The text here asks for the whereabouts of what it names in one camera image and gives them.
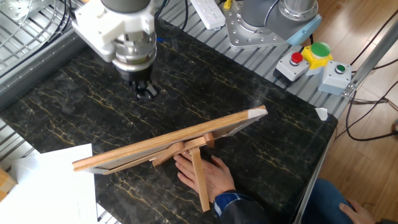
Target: metal bracket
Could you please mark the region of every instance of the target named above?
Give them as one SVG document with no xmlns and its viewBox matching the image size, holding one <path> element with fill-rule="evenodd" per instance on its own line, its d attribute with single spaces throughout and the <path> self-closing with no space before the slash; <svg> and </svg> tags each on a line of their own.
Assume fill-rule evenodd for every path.
<svg viewBox="0 0 398 224">
<path fill-rule="evenodd" d="M 354 83 L 349 83 L 346 89 L 341 93 L 342 97 L 351 98 L 351 95 L 356 90 L 357 86 Z"/>
<path fill-rule="evenodd" d="M 0 11 L 5 13 L 10 19 L 22 22 L 26 14 L 27 18 L 29 18 L 52 2 L 53 0 L 32 0 L 32 5 L 30 6 L 30 0 L 0 0 Z"/>
<path fill-rule="evenodd" d="M 266 27 L 253 27 L 241 17 L 243 2 L 232 1 L 231 8 L 225 9 L 221 5 L 225 16 L 226 29 L 231 46 L 237 49 L 250 49 L 270 46 L 288 46 L 289 44 Z"/>
</svg>

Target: marble surface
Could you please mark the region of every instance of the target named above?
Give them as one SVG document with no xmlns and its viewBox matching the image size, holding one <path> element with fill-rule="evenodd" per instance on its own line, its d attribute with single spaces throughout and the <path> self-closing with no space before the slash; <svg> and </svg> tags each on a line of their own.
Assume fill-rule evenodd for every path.
<svg viewBox="0 0 398 224">
<path fill-rule="evenodd" d="M 264 206 L 273 223 L 288 223 L 337 124 L 314 107 L 187 34 L 157 24 L 151 102 L 134 100 L 119 74 L 86 49 L 0 112 L 39 152 L 91 142 L 95 154 L 265 105 L 269 114 L 216 141 L 203 156 L 221 157 L 239 190 Z M 147 162 L 96 175 L 96 199 L 121 223 L 215 223 L 198 195 L 177 178 L 174 161 Z"/>
</svg>

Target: easel leg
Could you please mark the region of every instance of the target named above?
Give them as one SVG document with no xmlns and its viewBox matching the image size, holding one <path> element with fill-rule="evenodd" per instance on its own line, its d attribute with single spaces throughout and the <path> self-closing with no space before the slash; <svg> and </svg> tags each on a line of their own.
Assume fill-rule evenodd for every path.
<svg viewBox="0 0 398 224">
<path fill-rule="evenodd" d="M 206 212 L 210 210 L 210 204 L 207 196 L 205 173 L 203 172 L 203 167 L 201 165 L 199 147 L 190 149 L 189 152 L 192 156 L 193 170 L 195 171 L 195 177 L 197 178 L 201 209 Z"/>
</svg>

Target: blue jeans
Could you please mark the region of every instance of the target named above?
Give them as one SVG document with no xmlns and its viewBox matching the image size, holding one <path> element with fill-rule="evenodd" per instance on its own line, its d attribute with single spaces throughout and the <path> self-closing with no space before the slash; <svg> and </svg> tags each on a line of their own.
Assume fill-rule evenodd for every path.
<svg viewBox="0 0 398 224">
<path fill-rule="evenodd" d="M 352 208 L 332 183 L 318 179 L 304 211 L 302 224 L 353 224 L 339 209 L 340 203 Z"/>
</svg>

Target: human hand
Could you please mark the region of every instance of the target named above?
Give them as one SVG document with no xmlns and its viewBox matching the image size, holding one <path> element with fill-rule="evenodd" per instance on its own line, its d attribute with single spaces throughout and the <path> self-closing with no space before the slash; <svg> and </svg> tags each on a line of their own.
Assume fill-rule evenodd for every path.
<svg viewBox="0 0 398 224">
<path fill-rule="evenodd" d="M 348 199 L 347 201 L 353 206 L 355 211 L 343 203 L 340 203 L 338 207 L 353 221 L 354 224 L 376 223 L 372 215 L 365 208 L 361 207 L 358 202 L 350 199 Z"/>
<path fill-rule="evenodd" d="M 179 179 L 188 187 L 198 192 L 197 179 L 193 170 L 192 158 L 189 152 L 185 151 L 181 155 L 174 156 L 175 166 L 181 171 L 177 175 Z M 203 172 L 205 173 L 207 195 L 209 202 L 213 203 L 216 196 L 227 190 L 235 190 L 234 180 L 232 179 L 229 168 L 225 163 L 215 156 L 211 156 L 210 163 L 201 160 Z"/>
</svg>

